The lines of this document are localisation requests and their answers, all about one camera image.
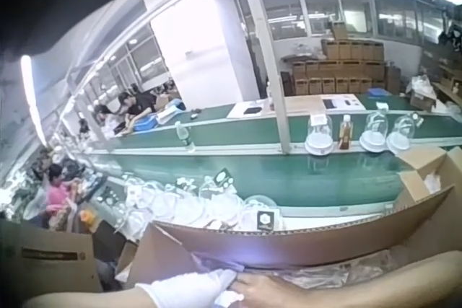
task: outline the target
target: black shirt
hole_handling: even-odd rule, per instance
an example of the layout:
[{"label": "black shirt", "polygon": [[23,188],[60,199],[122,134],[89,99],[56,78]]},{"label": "black shirt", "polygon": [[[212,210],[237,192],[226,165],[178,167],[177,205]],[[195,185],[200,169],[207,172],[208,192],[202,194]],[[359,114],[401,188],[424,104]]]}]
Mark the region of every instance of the black shirt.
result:
[{"label": "black shirt", "polygon": [[155,104],[156,104],[156,96],[155,95],[144,95],[138,94],[135,96],[136,103],[133,106],[130,106],[127,110],[129,115],[139,115],[147,108],[151,109],[151,113],[156,112]]}]

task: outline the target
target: white pillar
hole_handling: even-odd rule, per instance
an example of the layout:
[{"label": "white pillar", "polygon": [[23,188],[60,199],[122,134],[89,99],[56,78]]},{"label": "white pillar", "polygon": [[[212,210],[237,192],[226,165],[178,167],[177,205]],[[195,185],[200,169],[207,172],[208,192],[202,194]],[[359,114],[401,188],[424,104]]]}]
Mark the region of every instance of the white pillar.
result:
[{"label": "white pillar", "polygon": [[273,49],[273,38],[268,26],[266,11],[263,7],[262,0],[247,0],[255,22],[256,36],[260,40],[265,60],[266,72],[271,87],[274,109],[276,111],[277,128],[279,140],[281,141],[281,150],[283,153],[290,153],[290,132],[289,122],[287,120],[286,104],[282,87],[282,80],[276,63]]},{"label": "white pillar", "polygon": [[[144,0],[148,10],[161,0]],[[188,109],[259,98],[233,0],[182,0],[151,21]]]}]

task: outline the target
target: orange object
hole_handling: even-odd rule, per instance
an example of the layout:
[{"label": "orange object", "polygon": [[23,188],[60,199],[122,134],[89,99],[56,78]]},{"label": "orange object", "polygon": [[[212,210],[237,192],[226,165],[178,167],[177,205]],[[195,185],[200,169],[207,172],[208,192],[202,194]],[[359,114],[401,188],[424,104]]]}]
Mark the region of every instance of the orange object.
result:
[{"label": "orange object", "polygon": [[82,223],[85,223],[87,226],[92,226],[95,223],[96,215],[88,210],[80,211],[80,220]]}]

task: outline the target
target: brown bottle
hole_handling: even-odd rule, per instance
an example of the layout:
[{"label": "brown bottle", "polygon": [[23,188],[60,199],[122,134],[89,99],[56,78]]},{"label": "brown bottle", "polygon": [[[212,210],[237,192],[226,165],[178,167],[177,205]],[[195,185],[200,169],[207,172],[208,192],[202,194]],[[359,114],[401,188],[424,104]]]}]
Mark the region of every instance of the brown bottle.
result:
[{"label": "brown bottle", "polygon": [[349,149],[353,136],[353,123],[350,115],[344,115],[344,121],[340,125],[339,149],[346,151]]}]

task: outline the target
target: glass dome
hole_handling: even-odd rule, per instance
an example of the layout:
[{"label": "glass dome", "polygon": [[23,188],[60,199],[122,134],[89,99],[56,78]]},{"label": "glass dome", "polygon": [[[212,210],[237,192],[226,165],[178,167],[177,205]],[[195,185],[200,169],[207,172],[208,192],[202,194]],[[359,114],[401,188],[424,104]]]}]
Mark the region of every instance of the glass dome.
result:
[{"label": "glass dome", "polygon": [[332,119],[328,115],[311,115],[305,148],[312,155],[328,155],[334,150]]},{"label": "glass dome", "polygon": [[366,127],[359,138],[361,147],[372,153],[381,153],[387,149],[388,119],[385,110],[377,110],[368,115]]},{"label": "glass dome", "polygon": [[403,115],[398,118],[387,138],[387,146],[391,152],[398,154],[411,148],[411,141],[414,138],[416,128],[423,122],[417,113]]}]

